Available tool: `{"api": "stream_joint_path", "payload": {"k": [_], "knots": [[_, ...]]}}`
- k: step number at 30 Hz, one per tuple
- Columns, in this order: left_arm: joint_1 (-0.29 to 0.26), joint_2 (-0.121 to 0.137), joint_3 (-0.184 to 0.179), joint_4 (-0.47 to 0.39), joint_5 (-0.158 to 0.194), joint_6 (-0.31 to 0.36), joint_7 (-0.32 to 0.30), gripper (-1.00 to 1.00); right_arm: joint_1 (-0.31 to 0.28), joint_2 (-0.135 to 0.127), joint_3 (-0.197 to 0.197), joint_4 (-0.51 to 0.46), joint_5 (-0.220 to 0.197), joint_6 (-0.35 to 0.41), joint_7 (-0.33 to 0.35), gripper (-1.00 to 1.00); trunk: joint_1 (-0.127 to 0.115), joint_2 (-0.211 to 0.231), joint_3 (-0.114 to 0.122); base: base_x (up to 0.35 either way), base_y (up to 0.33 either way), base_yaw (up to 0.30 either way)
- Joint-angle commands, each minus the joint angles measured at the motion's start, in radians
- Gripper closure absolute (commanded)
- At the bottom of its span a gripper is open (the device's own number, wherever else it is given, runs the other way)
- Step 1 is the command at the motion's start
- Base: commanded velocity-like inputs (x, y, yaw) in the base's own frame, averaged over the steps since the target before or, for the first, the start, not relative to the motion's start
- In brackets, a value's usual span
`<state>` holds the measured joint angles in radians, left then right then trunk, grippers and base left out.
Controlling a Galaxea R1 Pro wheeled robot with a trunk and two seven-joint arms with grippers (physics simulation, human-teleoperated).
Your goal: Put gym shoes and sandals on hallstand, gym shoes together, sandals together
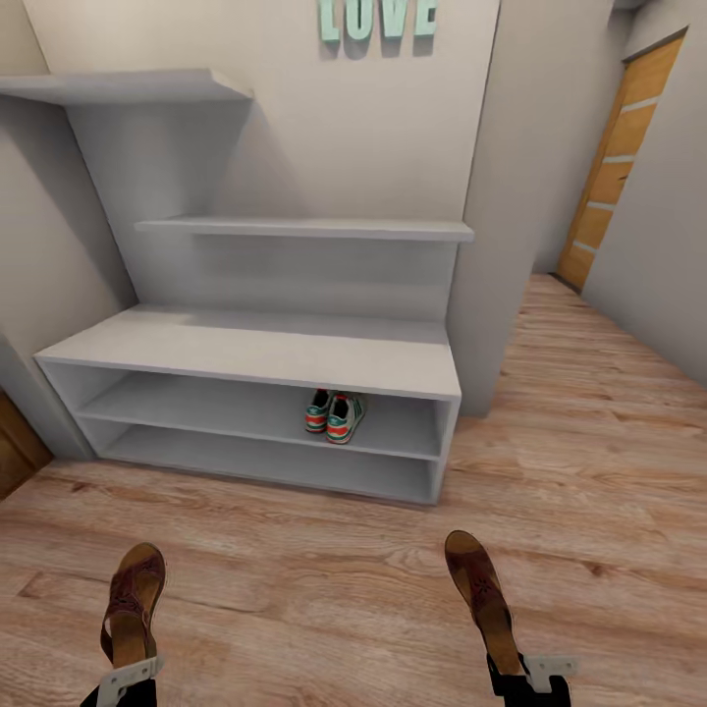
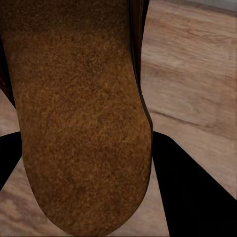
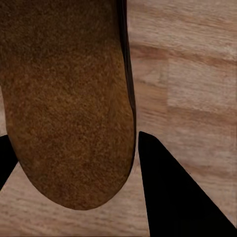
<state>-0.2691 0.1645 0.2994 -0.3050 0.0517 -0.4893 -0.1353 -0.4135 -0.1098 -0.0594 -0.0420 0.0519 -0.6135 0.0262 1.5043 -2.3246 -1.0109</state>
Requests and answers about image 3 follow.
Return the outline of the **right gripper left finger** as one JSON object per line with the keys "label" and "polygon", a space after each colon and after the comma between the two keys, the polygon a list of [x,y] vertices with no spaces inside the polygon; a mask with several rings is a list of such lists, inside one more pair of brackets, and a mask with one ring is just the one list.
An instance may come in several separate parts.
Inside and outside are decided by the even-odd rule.
{"label": "right gripper left finger", "polygon": [[18,163],[8,134],[0,137],[0,191]]}

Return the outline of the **sandal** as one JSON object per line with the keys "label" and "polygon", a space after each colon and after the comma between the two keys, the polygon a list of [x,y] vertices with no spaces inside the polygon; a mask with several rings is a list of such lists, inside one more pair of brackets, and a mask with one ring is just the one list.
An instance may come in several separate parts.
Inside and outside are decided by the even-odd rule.
{"label": "sandal", "polygon": [[127,0],[0,0],[0,86],[41,194],[91,210],[122,189],[136,148]]}

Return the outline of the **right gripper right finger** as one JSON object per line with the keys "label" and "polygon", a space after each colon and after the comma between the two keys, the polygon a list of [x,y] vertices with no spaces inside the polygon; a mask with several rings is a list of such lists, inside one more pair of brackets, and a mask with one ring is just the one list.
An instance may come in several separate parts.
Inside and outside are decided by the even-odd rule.
{"label": "right gripper right finger", "polygon": [[237,237],[237,229],[155,136],[138,151],[150,237]]}

